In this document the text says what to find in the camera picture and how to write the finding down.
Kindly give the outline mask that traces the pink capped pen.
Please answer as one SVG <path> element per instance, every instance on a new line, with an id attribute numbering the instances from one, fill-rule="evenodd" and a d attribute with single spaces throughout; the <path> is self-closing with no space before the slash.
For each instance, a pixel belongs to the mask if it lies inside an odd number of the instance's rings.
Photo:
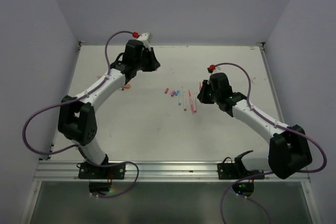
<path id="1" fill-rule="evenodd" d="M 192 96 L 192 101 L 193 101 L 193 112 L 197 112 L 197 97 L 195 95 Z"/>

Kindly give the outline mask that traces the white purple pen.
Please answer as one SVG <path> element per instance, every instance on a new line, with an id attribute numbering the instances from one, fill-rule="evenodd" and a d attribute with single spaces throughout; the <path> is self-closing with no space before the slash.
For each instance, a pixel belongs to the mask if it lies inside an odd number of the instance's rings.
<path id="1" fill-rule="evenodd" d="M 184 111 L 187 111 L 187 99 L 185 91 L 183 92 L 183 109 Z"/>

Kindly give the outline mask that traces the white blue pen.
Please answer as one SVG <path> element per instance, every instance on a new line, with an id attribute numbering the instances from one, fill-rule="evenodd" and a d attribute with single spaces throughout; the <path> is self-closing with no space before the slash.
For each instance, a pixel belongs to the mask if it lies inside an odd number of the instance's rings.
<path id="1" fill-rule="evenodd" d="M 180 90 L 179 90 L 179 95 L 178 95 L 178 105 L 182 104 L 182 100 L 183 100 L 183 86 L 181 86 Z"/>

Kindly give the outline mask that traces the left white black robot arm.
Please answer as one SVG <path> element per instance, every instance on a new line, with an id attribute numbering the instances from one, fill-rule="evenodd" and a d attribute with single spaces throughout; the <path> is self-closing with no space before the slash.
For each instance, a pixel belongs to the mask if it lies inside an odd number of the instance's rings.
<path id="1" fill-rule="evenodd" d="M 108 71 L 98 81 L 75 97 L 67 95 L 62 99 L 58 131 L 78 144 L 84 157 L 92 162 L 90 171 L 97 178 L 107 176 L 109 165 L 106 163 L 107 155 L 96 139 L 96 112 L 114 92 L 133 79 L 138 71 L 152 72 L 160 67 L 150 42 L 150 33 L 129 40 L 124 52 L 108 64 Z"/>

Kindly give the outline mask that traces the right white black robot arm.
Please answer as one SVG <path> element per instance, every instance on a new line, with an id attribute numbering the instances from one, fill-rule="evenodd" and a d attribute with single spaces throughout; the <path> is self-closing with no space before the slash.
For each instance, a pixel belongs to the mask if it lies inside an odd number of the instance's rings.
<path id="1" fill-rule="evenodd" d="M 232 90 L 224 73 L 215 73 L 203 80 L 197 99 L 203 104 L 217 104 L 221 111 L 254 130 L 269 146 L 265 152 L 245 151 L 231 163 L 219 164 L 218 168 L 228 178 L 240 179 L 259 172 L 273 172 L 286 179 L 312 163 L 303 128 L 278 122 L 264 112 L 254 112 L 247 97 Z"/>

